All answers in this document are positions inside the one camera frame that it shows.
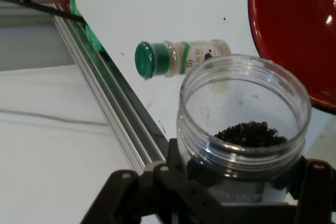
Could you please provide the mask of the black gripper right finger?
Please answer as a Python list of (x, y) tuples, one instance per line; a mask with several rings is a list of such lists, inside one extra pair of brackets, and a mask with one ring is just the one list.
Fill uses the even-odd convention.
[(335, 168), (328, 162), (302, 157), (289, 193), (297, 201), (294, 223), (334, 223)]

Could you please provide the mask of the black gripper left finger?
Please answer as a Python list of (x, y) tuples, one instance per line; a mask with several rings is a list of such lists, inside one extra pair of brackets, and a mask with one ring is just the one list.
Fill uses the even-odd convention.
[(172, 138), (165, 163), (142, 175), (113, 172), (82, 223), (140, 223), (148, 215), (157, 215), (163, 223), (223, 223), (221, 205), (181, 171), (177, 140)]

